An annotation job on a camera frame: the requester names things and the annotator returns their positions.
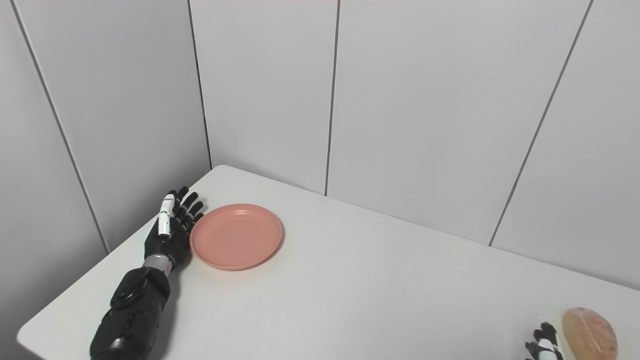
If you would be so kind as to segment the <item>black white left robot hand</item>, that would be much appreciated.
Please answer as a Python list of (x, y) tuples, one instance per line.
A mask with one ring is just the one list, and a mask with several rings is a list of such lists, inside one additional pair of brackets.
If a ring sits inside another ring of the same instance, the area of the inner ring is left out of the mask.
[(162, 200), (160, 210), (144, 242), (142, 266), (164, 275), (179, 268), (190, 256), (190, 237), (196, 223), (204, 216), (199, 194), (187, 186), (171, 190)]

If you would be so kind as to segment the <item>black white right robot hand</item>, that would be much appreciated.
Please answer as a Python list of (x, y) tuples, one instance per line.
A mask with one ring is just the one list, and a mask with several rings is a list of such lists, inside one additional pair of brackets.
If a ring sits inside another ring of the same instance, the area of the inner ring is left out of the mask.
[(525, 342), (530, 354), (528, 360), (564, 360), (562, 346), (558, 340), (558, 331), (549, 322), (542, 322), (533, 332), (534, 341)]

